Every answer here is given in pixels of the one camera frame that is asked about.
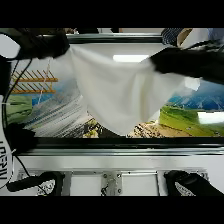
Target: green field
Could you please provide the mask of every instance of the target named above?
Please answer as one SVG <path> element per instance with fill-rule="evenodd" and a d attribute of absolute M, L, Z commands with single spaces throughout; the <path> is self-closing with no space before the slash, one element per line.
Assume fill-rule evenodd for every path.
<path fill-rule="evenodd" d="M 160 124 L 179 129 L 192 136 L 224 136 L 224 123 L 200 124 L 198 110 L 181 109 L 178 107 L 164 106 L 160 111 Z"/>

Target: grass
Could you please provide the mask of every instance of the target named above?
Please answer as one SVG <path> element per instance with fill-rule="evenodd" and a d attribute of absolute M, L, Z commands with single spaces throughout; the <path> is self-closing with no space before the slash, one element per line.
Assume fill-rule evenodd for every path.
<path fill-rule="evenodd" d="M 197 110 L 164 106 L 160 113 L 160 124 L 185 131 L 197 137 L 217 136 L 215 132 L 224 136 L 224 124 L 200 124 L 197 112 Z"/>

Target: silver metal bracket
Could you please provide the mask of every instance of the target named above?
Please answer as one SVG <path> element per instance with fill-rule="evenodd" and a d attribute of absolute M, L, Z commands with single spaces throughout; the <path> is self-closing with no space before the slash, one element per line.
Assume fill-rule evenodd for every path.
<path fill-rule="evenodd" d="M 122 194 L 121 172 L 104 172 L 101 183 L 101 196 L 119 196 Z"/>

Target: robotic hand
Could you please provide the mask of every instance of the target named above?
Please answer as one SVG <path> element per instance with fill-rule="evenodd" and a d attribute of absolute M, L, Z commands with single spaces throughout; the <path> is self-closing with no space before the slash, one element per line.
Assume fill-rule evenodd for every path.
<path fill-rule="evenodd" d="M 23 138 L 16 137 L 15 141 L 15 131 L 20 137 L 33 137 L 33 133 L 27 133 L 30 132 L 28 130 L 19 132 L 18 130 L 21 131 L 23 128 L 19 125 L 16 127 L 7 125 L 6 103 L 14 88 L 13 86 L 9 89 L 11 61 L 30 59 L 31 63 L 33 58 L 56 58 L 65 54 L 69 49 L 63 29 L 54 29 L 53 35 L 43 36 L 44 34 L 46 34 L 46 29 L 42 28 L 0 29 L 0 118 L 2 119 L 0 121 L 0 188 L 4 187 L 12 176 L 13 150 L 23 148 L 21 144 Z"/>

